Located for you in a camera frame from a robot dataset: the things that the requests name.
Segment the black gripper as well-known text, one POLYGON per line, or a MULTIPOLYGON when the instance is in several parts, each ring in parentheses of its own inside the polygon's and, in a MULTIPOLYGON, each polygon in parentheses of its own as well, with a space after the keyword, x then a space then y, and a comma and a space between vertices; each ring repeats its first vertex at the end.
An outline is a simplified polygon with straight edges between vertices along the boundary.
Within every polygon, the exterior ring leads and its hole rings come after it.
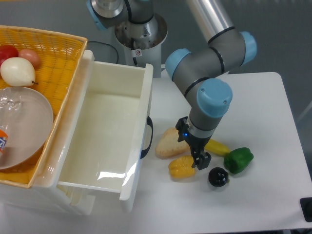
POLYGON ((210 140, 209 137, 199 138, 189 131, 188 117, 182 117, 177 121, 175 128, 178 130, 178 142, 185 141, 191 150, 193 158, 192 168, 203 170, 207 168, 211 161, 211 155, 205 152, 204 147, 210 140))

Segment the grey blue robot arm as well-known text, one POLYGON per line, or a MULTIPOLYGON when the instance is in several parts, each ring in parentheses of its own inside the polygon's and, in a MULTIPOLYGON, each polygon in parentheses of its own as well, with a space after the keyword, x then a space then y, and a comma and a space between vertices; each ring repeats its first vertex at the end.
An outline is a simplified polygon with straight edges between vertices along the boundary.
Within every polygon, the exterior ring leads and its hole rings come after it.
MULTIPOLYGON (((189 115, 175 126, 178 141, 189 145, 193 166, 202 170, 211 160, 204 147, 233 97, 229 85, 218 77, 254 59, 257 44, 250 33, 236 30, 219 1, 190 0, 187 4, 208 48, 195 54, 178 49, 168 56, 165 69, 191 106, 189 115)), ((114 28, 127 65, 151 64, 159 76, 161 45, 168 29, 151 0, 89 0, 86 5, 99 30, 114 28)))

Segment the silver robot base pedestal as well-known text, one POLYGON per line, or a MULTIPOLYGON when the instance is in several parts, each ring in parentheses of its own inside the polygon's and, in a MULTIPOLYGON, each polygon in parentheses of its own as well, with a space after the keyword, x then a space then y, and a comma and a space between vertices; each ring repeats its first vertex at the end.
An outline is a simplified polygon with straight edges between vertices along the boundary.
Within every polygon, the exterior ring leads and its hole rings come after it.
POLYGON ((115 36, 123 46, 125 64, 138 67, 151 64, 154 78, 161 77, 161 46, 167 34, 166 21, 156 13, 145 24, 124 21, 115 27, 115 36))

